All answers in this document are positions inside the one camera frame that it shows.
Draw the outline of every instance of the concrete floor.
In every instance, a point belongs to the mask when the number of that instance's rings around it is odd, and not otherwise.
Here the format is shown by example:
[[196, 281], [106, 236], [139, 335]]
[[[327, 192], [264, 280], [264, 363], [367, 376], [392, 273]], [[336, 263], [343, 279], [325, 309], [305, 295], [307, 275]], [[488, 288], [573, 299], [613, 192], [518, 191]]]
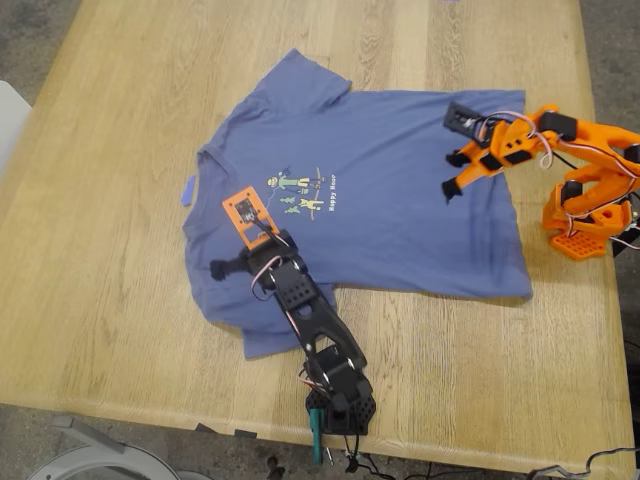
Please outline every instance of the concrete floor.
[[[634, 74], [640, 65], [640, 24], [635, 2], [582, 0], [596, 112], [600, 122], [640, 132], [640, 90]], [[8, 81], [33, 105], [53, 58], [77, 8], [78, 0], [0, 1], [0, 80]], [[616, 259], [625, 336], [640, 343], [640, 254], [626, 251]], [[640, 360], [640, 351], [627, 352]], [[0, 480], [27, 478], [39, 465], [74, 445], [49, 426], [50, 412], [0, 405]], [[336, 466], [314, 466], [308, 447], [246, 438], [189, 432], [146, 425], [84, 419], [113, 438], [150, 450], [176, 469], [193, 470], [222, 479], [264, 478], [267, 458], [276, 455], [286, 478], [344, 478], [346, 461], [334, 452]], [[374, 456], [383, 472], [400, 480], [426, 473], [428, 463]], [[449, 467], [434, 465], [432, 473]], [[364, 478], [362, 469], [352, 478]], [[522, 478], [506, 472], [466, 472], [451, 480]]]

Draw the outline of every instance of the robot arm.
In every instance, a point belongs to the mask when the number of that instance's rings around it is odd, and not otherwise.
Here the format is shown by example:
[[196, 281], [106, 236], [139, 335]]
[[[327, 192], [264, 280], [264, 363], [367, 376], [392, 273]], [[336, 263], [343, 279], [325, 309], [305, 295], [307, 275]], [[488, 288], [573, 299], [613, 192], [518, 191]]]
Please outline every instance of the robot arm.
[[[313, 281], [286, 230], [278, 230], [252, 187], [232, 195], [223, 207], [246, 247], [230, 261], [214, 260], [215, 280], [238, 271], [254, 276], [257, 283], [275, 296], [302, 346], [304, 368], [310, 383], [328, 396], [332, 411], [349, 411], [371, 396], [371, 385], [362, 372], [367, 360], [355, 338], [331, 308]], [[262, 232], [250, 238], [247, 231], [258, 226]], [[316, 350], [316, 341], [327, 337], [333, 345]]]
[[[568, 172], [544, 208], [543, 227], [561, 231], [551, 238], [552, 245], [574, 259], [603, 255], [609, 237], [630, 224], [627, 196], [640, 187], [640, 135], [567, 117], [555, 105], [529, 115], [483, 116], [452, 103], [444, 125], [471, 139], [447, 155], [451, 165], [464, 167], [442, 184], [447, 202], [478, 178], [502, 173], [538, 153], [544, 153], [541, 166], [549, 168], [553, 150], [560, 150], [589, 164]], [[585, 183], [593, 185], [583, 191]]]

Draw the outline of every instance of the white wire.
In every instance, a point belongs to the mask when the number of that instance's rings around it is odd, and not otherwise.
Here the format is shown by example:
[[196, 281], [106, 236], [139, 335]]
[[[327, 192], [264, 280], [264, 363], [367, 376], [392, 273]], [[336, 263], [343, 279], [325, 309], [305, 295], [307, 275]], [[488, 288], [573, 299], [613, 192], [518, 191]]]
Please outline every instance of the white wire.
[[285, 313], [287, 314], [287, 318], [289, 319], [289, 323], [291, 324], [293, 329], [296, 331], [296, 334], [298, 335], [298, 338], [300, 338], [300, 330], [298, 330], [298, 326], [296, 325], [296, 322], [293, 321], [293, 317], [291, 316], [291, 314], [289, 312], [285, 312]]
[[280, 265], [282, 265], [282, 257], [280, 255], [276, 255], [271, 260], [269, 260], [267, 262], [267, 264], [260, 269], [260, 271], [257, 273], [257, 275], [255, 277], [253, 277], [253, 280], [251, 280], [251, 292], [253, 292], [253, 294], [255, 295], [255, 297], [258, 300], [262, 300], [263, 302], [266, 302], [267, 300], [269, 300], [271, 298], [270, 296], [267, 296], [267, 297], [264, 297], [264, 298], [259, 297], [258, 295], [256, 295], [256, 292], [255, 292], [255, 290], [253, 288], [255, 287], [256, 283], [258, 282], [258, 279], [262, 275], [264, 275], [264, 272], [266, 272], [271, 267], [271, 265], [273, 265], [277, 260], [280, 260]]
[[611, 157], [614, 162], [616, 162], [616, 165], [618, 165], [618, 168], [620, 170], [622, 170], [624, 173], [626, 173], [627, 175], [629, 175], [630, 177], [633, 177], [633, 178], [640, 178], [640, 177], [638, 177], [638, 175], [636, 175], [631, 170], [629, 170], [615, 155], [611, 155], [610, 153], [605, 152], [604, 150], [600, 150], [597, 147], [592, 147], [591, 145], [583, 145], [581, 143], [568, 143], [568, 142], [565, 142], [562, 139], [558, 139], [558, 143], [561, 143], [561, 144], [563, 144], [563, 145], [565, 145], [566, 147], [569, 147], [569, 148], [571, 148], [571, 147], [582, 148], [583, 150], [591, 150], [593, 152], [597, 152], [597, 153], [601, 153], [603, 155], [607, 155], [608, 157]]
[[529, 124], [529, 134], [527, 135], [527, 137], [528, 138], [531, 138], [533, 136], [538, 137], [538, 140], [540, 140], [540, 142], [544, 146], [545, 153], [542, 157], [540, 157], [540, 160], [538, 161], [538, 165], [540, 165], [540, 168], [544, 170], [548, 170], [549, 168], [551, 168], [551, 165], [553, 165], [553, 150], [551, 149], [551, 145], [549, 145], [549, 142], [547, 141], [545, 136], [538, 131], [536, 124], [533, 122], [533, 120], [531, 120], [526, 115], [523, 115], [518, 112], [513, 112], [511, 110], [499, 110], [497, 112], [493, 112], [492, 114], [485, 117], [484, 121], [482, 122], [482, 125], [480, 126], [480, 131], [482, 133], [483, 140], [484, 140], [484, 132], [487, 125], [487, 121], [489, 120], [489, 118], [497, 115], [509, 115], [514, 118], [519, 118], [520, 120], [527, 122]]
[[280, 235], [276, 235], [274, 233], [273, 236], [276, 237], [278, 240], [280, 240], [282, 243], [284, 243], [287, 247], [289, 246], [289, 244], [287, 242], [285, 242]]
[[619, 238], [617, 238], [617, 237], [610, 237], [610, 238], [611, 238], [611, 240], [613, 240], [614, 242], [621, 243], [621, 244], [623, 244], [624, 246], [626, 246], [627, 248], [630, 248], [630, 249], [632, 249], [632, 250], [640, 250], [640, 247], [636, 247], [636, 246], [634, 246], [634, 245], [631, 245], [630, 243], [627, 243], [627, 242], [625, 242], [624, 240], [620, 240], [620, 239], [619, 239]]

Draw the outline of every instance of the blue t-shirt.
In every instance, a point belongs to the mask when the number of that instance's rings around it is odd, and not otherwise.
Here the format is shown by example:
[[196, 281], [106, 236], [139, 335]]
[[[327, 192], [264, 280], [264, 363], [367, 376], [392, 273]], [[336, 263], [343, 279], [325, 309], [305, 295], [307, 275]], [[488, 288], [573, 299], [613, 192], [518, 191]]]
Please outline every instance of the blue t-shirt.
[[211, 260], [243, 246], [221, 202], [248, 185], [318, 283], [531, 295], [504, 177], [474, 182], [450, 205], [440, 187], [458, 173], [445, 155], [466, 143], [442, 126], [449, 102], [521, 111], [523, 92], [350, 87], [292, 50], [198, 153], [198, 195], [184, 225], [193, 296], [208, 320], [243, 329], [247, 356], [297, 345], [275, 299], [251, 294], [250, 275], [209, 274]]

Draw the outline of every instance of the wood grain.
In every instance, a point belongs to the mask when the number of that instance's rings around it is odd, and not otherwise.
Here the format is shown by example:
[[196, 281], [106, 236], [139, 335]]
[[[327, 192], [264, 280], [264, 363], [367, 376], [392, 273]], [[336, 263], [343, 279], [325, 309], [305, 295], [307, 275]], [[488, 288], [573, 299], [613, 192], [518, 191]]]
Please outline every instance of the wood grain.
[[[593, 118], [574, 0], [85, 0], [0, 184], [1, 402], [311, 442], [302, 352], [245, 361], [202, 318], [178, 202], [292, 47], [356, 89], [524, 88]], [[632, 443], [612, 260], [571, 262], [539, 227], [562, 171], [509, 172], [533, 299], [338, 290], [378, 402], [364, 450], [580, 470]]]

